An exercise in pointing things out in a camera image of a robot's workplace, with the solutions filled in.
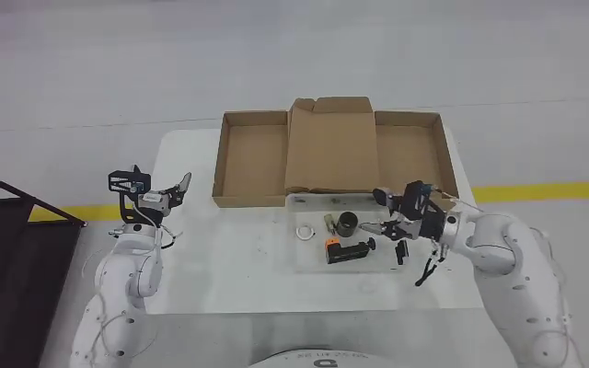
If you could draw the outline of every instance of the white table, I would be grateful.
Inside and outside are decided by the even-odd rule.
[[[164,224],[183,231],[162,252],[159,291],[149,314],[280,313],[482,307],[470,262],[450,255],[420,288],[431,248],[410,244],[401,273],[305,274],[285,258],[284,208],[219,209],[211,198],[219,129],[174,131],[163,139],[152,187],[168,188],[192,172],[184,204]],[[474,203],[456,145],[446,129],[461,199]]]

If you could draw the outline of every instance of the black cable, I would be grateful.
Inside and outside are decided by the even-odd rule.
[[[169,244],[166,244],[164,246],[162,246],[162,249],[168,249],[169,247],[172,247],[174,245],[174,243],[176,243],[176,237],[172,237],[172,241]]]
[[[430,265],[432,264],[432,259],[436,254],[437,254],[437,250],[434,250],[432,252],[432,255],[430,255],[430,257],[427,259],[427,262],[425,263],[425,268],[423,268],[423,275],[419,280],[417,280],[415,282],[415,286],[417,286],[417,287],[422,286],[423,282],[425,282],[425,280],[427,280],[427,278],[430,277],[432,275],[433,271],[438,267],[437,264],[434,264],[432,269],[429,270]]]

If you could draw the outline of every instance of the box flap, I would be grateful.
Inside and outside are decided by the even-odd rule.
[[[213,199],[219,207],[284,206],[286,111],[226,112]]]
[[[378,186],[368,98],[299,98],[289,119],[287,192],[370,192]]]

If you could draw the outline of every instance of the orange object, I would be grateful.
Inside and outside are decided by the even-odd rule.
[[[329,246],[332,246],[334,244],[339,244],[340,240],[337,237],[330,237],[329,239],[327,239],[325,241],[325,249],[327,249]]]

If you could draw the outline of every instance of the black cylinder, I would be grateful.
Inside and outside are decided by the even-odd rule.
[[[352,236],[358,226],[358,217],[350,212],[342,213],[336,225],[336,231],[341,237]]]

